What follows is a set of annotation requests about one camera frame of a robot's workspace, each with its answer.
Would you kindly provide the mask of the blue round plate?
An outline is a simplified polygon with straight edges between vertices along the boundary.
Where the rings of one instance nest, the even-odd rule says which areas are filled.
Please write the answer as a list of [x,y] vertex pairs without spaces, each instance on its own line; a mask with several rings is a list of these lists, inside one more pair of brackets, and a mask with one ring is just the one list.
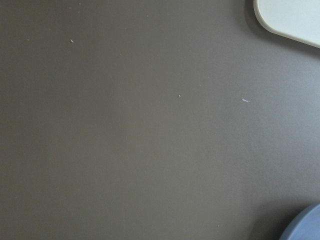
[[280,240],[319,240],[320,204],[314,204],[300,212],[286,227]]

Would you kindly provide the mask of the cream plastic tray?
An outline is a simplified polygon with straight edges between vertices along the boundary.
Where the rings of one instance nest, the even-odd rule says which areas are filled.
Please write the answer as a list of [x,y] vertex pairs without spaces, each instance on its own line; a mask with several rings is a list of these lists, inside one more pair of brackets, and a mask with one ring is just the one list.
[[320,47],[320,2],[318,0],[255,0],[254,13],[267,31]]

